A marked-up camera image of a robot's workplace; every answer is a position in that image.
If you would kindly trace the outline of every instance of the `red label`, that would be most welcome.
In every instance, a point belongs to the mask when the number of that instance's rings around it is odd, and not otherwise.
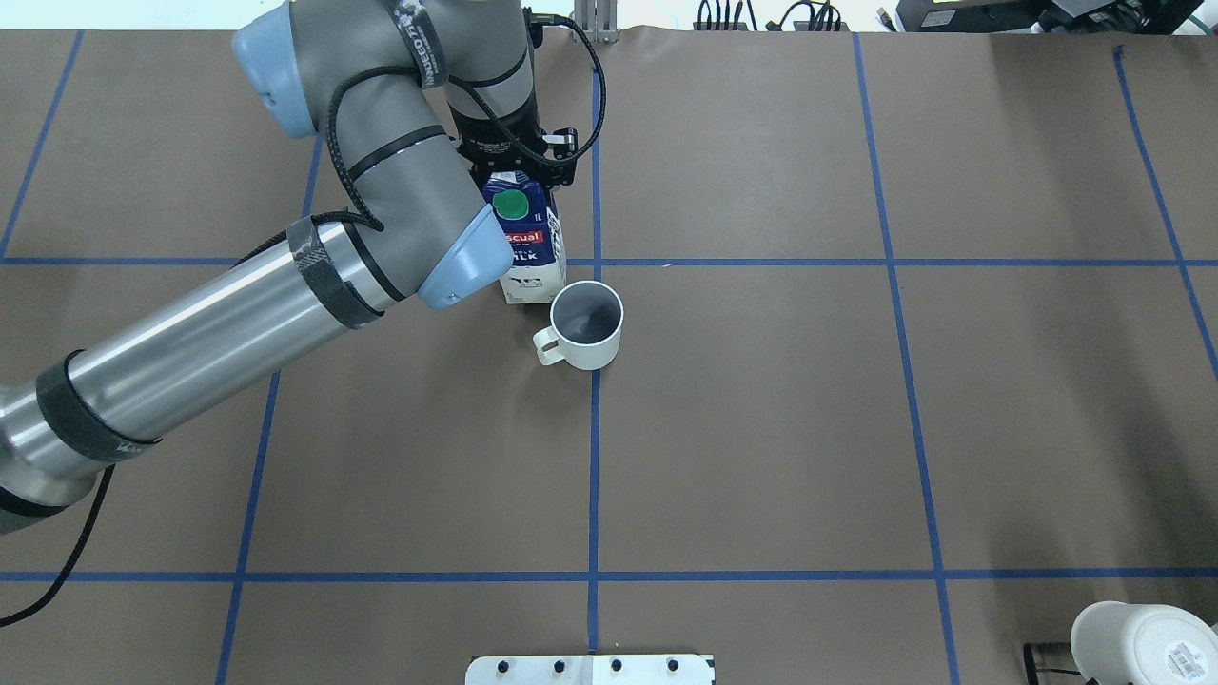
[[[537,230],[530,230],[529,233],[504,233],[508,236],[508,243],[544,243],[546,235]]]

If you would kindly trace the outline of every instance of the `mug rim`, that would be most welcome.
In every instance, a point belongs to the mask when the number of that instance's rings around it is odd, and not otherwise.
[[[563,332],[558,329],[558,324],[554,323],[554,305],[558,303],[559,297],[561,297],[563,294],[566,293],[568,290],[570,290],[571,288],[575,288],[576,285],[582,285],[582,284],[586,284],[586,283],[592,283],[592,284],[599,285],[600,288],[608,290],[609,294],[613,295],[615,300],[618,300],[618,312],[619,312],[619,314],[618,314],[618,325],[614,327],[613,333],[610,333],[609,335],[605,335],[604,338],[602,338],[600,340],[597,340],[596,342],[576,342],[575,340],[571,340],[566,335],[563,335]],[[621,324],[625,321],[626,321],[626,305],[621,301],[621,295],[619,295],[618,291],[614,290],[611,285],[609,285],[608,283],[605,283],[603,280],[585,279],[585,280],[576,280],[574,283],[568,283],[566,285],[563,286],[561,290],[558,291],[558,295],[554,295],[554,299],[551,301],[551,305],[549,305],[549,327],[554,329],[554,334],[558,335],[559,340],[561,340],[563,342],[565,342],[568,345],[571,345],[574,347],[596,347],[598,345],[604,345],[605,341],[608,341],[610,338],[613,338],[614,335],[618,335],[618,333],[621,332]]]

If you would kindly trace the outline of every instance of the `white floor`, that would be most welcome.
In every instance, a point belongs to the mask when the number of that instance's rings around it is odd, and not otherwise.
[[[279,5],[279,0],[4,0],[0,1],[0,29],[238,29],[250,20]],[[525,2],[538,12],[570,13],[571,0],[533,0]],[[876,10],[884,6],[895,12],[895,0],[834,0],[851,30],[883,30]],[[754,0],[758,24],[777,21],[790,5],[788,0]],[[688,29],[697,16],[695,0],[622,0],[618,2],[619,26],[659,26]],[[792,12],[803,20],[806,10]],[[1205,0],[1196,16],[1213,26],[1218,23],[1218,0]],[[1177,33],[1201,33],[1185,23]]]

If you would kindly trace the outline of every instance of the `mug handle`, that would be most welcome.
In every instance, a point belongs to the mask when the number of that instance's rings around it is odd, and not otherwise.
[[[549,350],[543,349],[547,345],[553,345],[554,342],[558,342],[558,332],[554,330],[553,325],[547,329],[538,330],[533,335],[533,347],[537,347],[537,361],[540,361],[542,366],[548,367],[549,364],[558,363],[566,358],[563,356],[563,352],[557,345]]]

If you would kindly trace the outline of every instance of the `white bracket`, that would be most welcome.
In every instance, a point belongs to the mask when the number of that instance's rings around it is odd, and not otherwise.
[[[715,657],[597,655],[480,657],[465,685],[715,685]]]
[[[575,0],[571,18],[592,43],[618,43],[618,0]]]

